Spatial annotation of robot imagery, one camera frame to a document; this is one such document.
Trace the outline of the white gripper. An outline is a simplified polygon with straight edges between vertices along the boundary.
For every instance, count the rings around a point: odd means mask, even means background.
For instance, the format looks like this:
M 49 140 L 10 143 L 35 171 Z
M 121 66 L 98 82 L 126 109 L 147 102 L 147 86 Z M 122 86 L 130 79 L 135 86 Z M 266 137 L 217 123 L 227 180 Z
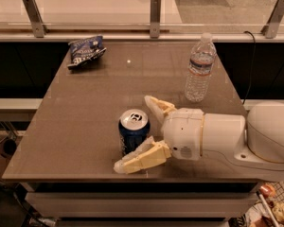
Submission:
M 136 150 L 115 162 L 114 171 L 118 174 L 131 174 L 159 166 L 170 158 L 171 154 L 176 159 L 197 161 L 201 157 L 204 112 L 188 108 L 176 110 L 172 103 L 154 96 L 145 96 L 144 99 L 157 120 L 164 122 L 164 140 L 155 141 L 152 136 L 148 137 Z

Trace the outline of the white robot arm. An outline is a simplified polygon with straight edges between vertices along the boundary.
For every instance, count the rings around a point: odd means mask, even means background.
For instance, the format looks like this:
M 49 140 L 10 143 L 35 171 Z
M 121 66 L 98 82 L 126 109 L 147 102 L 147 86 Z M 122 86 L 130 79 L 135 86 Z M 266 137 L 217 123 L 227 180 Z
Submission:
M 171 159 L 172 168 L 202 177 L 284 181 L 283 103 L 261 102 L 242 116 L 178 109 L 153 96 L 145 102 L 162 124 L 163 139 L 148 137 L 115 162 L 115 172 L 131 174 Z

